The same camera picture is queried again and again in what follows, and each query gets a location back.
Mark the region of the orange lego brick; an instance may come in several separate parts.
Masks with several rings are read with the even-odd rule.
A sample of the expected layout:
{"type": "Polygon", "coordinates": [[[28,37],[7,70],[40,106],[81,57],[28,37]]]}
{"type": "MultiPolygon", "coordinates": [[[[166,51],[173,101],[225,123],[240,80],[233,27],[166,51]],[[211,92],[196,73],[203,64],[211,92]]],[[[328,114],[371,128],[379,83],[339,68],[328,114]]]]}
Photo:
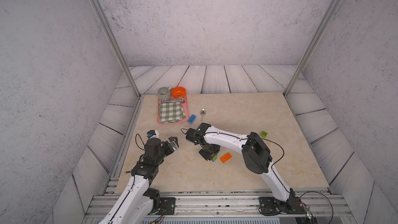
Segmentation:
{"type": "Polygon", "coordinates": [[[220,160],[222,163],[226,163],[228,160],[230,160],[232,158],[232,155],[228,152],[226,154],[224,154],[220,160]]]}

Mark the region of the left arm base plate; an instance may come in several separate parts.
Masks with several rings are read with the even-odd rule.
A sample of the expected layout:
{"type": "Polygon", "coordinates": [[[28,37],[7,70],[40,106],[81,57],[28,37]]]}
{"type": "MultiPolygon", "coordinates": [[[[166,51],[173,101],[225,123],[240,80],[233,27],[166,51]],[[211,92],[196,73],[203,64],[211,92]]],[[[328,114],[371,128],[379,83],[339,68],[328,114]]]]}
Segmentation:
{"type": "Polygon", "coordinates": [[[174,215],[176,207],[176,198],[155,198],[150,215],[174,215]]]}

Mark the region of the blue long lego brick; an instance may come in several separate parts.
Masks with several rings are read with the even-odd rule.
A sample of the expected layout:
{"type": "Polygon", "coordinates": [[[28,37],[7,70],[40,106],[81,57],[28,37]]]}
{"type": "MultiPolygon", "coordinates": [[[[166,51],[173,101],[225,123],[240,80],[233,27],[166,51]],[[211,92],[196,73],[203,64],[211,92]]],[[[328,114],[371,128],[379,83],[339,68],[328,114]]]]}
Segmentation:
{"type": "Polygon", "coordinates": [[[197,116],[196,115],[191,115],[188,119],[189,124],[193,124],[196,120],[197,116]]]}

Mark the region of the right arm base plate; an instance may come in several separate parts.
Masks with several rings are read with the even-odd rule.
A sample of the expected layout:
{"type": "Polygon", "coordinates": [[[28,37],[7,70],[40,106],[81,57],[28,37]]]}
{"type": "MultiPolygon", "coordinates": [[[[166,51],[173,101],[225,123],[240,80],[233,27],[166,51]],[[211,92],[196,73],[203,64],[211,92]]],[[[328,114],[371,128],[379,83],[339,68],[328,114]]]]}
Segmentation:
{"type": "Polygon", "coordinates": [[[299,203],[297,200],[283,202],[273,197],[260,197],[259,212],[264,216],[276,216],[279,214],[306,214],[307,211],[304,204],[299,203]]]}

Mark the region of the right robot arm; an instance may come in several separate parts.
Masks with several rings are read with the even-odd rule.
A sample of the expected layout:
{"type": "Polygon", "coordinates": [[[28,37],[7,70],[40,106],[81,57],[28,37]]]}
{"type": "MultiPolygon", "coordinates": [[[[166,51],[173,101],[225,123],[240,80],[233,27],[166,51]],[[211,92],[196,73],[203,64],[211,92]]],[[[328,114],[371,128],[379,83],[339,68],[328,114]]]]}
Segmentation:
{"type": "Polygon", "coordinates": [[[215,161],[221,147],[242,155],[247,169],[263,178],[274,197],[276,209],[264,206],[260,208],[261,214],[272,216],[293,212],[293,205],[297,202],[295,192],[274,168],[271,150],[257,133],[235,134],[201,123],[197,129],[187,129],[185,135],[187,141],[201,146],[199,154],[205,160],[215,161]]]}

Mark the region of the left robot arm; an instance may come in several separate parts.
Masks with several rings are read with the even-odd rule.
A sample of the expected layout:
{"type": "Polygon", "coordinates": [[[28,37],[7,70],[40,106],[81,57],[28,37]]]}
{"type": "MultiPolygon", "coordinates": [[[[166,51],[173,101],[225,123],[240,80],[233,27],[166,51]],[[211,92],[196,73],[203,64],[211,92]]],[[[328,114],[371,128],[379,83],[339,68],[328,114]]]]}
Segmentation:
{"type": "Polygon", "coordinates": [[[179,148],[178,138],[160,140],[156,135],[147,140],[144,154],[130,171],[131,177],[123,193],[102,224],[140,224],[150,214],[164,215],[160,191],[150,185],[159,172],[165,157],[179,148]]]}

